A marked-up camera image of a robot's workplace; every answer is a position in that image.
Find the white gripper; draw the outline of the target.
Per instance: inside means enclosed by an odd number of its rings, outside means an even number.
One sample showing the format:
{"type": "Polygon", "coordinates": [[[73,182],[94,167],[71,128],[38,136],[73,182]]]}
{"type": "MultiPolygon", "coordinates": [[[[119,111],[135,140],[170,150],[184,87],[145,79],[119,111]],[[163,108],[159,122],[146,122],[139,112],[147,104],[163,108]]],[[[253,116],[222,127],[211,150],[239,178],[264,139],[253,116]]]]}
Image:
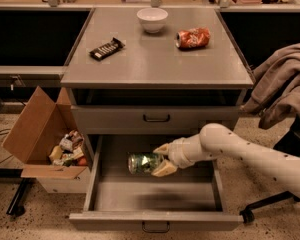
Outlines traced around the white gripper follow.
{"type": "Polygon", "coordinates": [[[188,138],[179,138],[165,143],[153,150],[160,155],[168,155],[169,160],[163,160],[156,167],[151,175],[155,177],[165,177],[177,171],[178,168],[185,169],[193,166],[196,162],[204,160],[204,150],[202,148],[199,135],[188,138]]]}

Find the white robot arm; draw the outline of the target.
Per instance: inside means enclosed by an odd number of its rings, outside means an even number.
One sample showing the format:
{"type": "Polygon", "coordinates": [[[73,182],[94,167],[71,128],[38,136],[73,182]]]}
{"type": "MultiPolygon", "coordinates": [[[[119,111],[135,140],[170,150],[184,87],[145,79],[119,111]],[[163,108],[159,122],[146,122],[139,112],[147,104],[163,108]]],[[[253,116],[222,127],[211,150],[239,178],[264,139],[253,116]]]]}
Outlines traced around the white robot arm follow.
{"type": "Polygon", "coordinates": [[[156,177],[227,155],[241,159],[300,198],[300,157],[249,142],[221,124],[207,124],[198,134],[163,144],[154,153],[166,156],[152,172],[156,177]]]}

